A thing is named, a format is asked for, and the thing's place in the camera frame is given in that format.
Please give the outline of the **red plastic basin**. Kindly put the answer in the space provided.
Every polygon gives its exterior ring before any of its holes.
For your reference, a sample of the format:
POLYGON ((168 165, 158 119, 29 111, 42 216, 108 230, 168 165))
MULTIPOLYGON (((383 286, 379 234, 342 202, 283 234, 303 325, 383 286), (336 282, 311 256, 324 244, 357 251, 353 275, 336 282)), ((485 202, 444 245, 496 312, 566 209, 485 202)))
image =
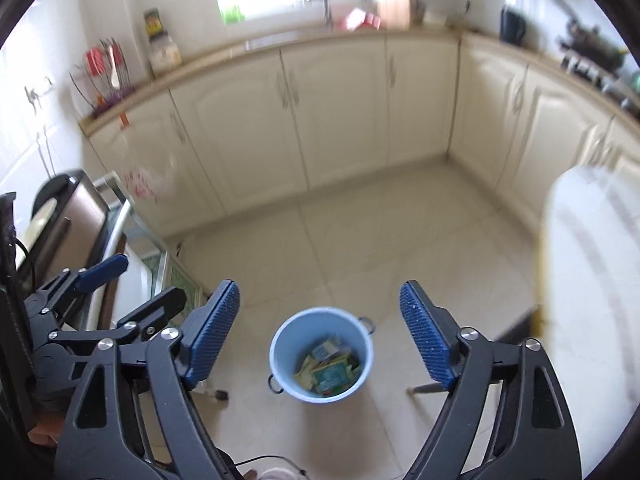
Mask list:
POLYGON ((381 18, 360 8, 352 9, 349 14, 337 23, 337 28, 354 32, 358 29, 375 29, 379 30, 382 26, 381 18))

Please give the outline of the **blue plastic trash bucket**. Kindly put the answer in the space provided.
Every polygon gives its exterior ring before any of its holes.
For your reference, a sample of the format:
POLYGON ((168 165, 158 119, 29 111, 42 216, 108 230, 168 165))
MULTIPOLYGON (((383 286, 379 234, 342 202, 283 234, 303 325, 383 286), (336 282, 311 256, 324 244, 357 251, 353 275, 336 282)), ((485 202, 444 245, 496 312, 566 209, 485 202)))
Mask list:
POLYGON ((309 404, 347 399, 372 370, 375 324, 334 307, 314 307, 288 318, 271 339, 268 387, 309 404))

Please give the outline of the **utensil rack stand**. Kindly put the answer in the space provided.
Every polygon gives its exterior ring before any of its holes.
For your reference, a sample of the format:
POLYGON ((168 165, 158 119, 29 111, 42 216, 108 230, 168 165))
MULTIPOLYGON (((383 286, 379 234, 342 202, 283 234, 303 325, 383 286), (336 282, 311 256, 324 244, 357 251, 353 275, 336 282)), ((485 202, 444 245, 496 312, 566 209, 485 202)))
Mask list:
POLYGON ((122 46, 115 38, 101 39, 90 47, 68 76, 93 118, 134 93, 122 46))

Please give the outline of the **wooden cutting board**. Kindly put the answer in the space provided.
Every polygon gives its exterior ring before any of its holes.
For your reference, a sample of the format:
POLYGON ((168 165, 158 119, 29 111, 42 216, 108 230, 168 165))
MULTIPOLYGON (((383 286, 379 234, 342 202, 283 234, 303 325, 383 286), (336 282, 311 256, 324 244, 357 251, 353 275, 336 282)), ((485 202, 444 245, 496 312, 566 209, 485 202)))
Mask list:
POLYGON ((375 0, 381 26, 407 30, 411 24, 411 0, 375 0))

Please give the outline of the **black electric kettle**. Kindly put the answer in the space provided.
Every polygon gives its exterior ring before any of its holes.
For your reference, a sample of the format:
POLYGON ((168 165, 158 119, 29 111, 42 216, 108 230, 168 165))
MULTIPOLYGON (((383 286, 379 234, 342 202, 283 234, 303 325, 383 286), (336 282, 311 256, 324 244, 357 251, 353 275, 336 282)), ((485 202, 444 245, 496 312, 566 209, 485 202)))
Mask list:
POLYGON ((500 12, 499 39, 511 46, 521 47, 527 32, 524 16, 510 6, 504 6, 500 12))

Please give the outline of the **milk carton box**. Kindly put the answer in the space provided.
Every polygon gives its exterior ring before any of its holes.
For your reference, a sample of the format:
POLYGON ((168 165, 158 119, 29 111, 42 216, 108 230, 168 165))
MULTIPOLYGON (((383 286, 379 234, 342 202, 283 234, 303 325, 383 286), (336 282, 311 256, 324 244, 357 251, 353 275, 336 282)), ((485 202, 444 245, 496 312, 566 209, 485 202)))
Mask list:
POLYGON ((322 343, 318 344, 317 347, 314 347, 310 354, 315 359, 323 363, 337 359, 339 356, 342 356, 346 350, 347 347, 342 344, 340 338, 331 337, 322 341, 322 343))

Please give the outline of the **large oil bottle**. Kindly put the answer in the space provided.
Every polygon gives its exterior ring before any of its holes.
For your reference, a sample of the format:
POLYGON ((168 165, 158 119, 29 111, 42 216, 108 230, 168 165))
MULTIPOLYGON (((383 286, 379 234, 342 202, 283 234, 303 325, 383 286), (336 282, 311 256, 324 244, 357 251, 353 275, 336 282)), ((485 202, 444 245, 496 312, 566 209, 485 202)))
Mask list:
POLYGON ((179 67, 182 56, 160 19, 160 11, 157 8, 146 10, 143 17, 149 41, 149 63, 153 75, 160 77, 179 67))

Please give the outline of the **green snack wrapper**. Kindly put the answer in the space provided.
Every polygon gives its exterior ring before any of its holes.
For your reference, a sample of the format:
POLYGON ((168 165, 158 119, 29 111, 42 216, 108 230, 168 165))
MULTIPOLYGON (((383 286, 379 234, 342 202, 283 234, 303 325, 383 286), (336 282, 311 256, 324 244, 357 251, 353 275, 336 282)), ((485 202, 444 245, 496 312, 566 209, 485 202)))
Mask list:
POLYGON ((314 371, 321 365, 321 362, 315 359, 311 354, 307 354, 300 366, 299 371, 295 374, 296 382, 306 391, 316 390, 317 381, 314 378, 314 371))

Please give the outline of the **pink plastic bag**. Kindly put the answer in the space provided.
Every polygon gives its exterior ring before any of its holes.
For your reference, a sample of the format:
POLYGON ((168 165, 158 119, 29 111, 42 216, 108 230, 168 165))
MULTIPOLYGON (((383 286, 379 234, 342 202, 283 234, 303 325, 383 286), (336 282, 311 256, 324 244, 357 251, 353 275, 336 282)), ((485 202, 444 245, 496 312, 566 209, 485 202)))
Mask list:
POLYGON ((154 204, 166 202, 175 193, 175 173, 171 166, 139 166, 124 172, 128 193, 136 200, 154 204))

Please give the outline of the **black wok with lid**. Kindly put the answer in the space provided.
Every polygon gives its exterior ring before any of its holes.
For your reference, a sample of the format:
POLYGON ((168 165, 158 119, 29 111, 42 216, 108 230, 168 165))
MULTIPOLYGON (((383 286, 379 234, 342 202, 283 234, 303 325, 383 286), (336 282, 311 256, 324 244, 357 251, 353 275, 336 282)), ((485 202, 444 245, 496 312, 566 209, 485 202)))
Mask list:
POLYGON ((616 46, 602 36, 598 25, 588 28, 582 24, 576 11, 565 0, 551 1, 567 17, 566 35, 556 40, 563 50, 573 51, 583 58, 588 58, 609 73, 615 73, 623 67, 628 54, 626 49, 616 46))

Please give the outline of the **round white marble table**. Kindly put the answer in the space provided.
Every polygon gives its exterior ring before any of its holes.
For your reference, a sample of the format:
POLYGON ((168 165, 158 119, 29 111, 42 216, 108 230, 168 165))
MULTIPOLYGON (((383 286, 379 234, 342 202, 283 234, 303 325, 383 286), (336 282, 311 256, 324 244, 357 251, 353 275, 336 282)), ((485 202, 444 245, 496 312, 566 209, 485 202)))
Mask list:
POLYGON ((554 182, 539 230, 542 342, 590 474, 639 405, 639 189, 603 168, 554 182))

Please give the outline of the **lower cream cabinets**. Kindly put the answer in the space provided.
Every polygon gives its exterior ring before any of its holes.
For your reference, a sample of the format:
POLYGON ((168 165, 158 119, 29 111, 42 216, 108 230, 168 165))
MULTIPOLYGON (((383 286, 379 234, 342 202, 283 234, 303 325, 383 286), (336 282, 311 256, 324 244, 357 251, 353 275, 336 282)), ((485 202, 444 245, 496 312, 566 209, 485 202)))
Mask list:
POLYGON ((396 167, 450 157, 536 229, 578 165, 639 177, 639 126, 540 55, 473 34, 290 35, 200 58, 82 132, 124 183, 171 166, 164 235, 396 167))

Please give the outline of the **black gas stove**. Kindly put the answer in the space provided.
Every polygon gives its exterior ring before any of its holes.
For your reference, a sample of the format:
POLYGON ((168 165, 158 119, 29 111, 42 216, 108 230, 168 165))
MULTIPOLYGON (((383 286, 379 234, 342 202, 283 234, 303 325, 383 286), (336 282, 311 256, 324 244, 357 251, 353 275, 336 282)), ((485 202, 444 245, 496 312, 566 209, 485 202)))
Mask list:
POLYGON ((602 96, 606 96, 632 117, 639 119, 638 70, 631 75, 620 75, 617 70, 608 72, 588 56, 572 50, 564 40, 558 39, 558 44, 563 55, 561 67, 564 72, 587 81, 602 96))

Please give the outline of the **green dish soap bottle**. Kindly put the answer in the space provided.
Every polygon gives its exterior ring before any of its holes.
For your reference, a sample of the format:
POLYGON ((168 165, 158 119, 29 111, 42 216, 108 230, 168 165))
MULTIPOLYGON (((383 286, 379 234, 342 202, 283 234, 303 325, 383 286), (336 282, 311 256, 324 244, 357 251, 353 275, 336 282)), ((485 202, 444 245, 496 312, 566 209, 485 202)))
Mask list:
POLYGON ((233 25, 245 21, 245 15, 236 0, 218 0, 218 6, 225 25, 233 25))

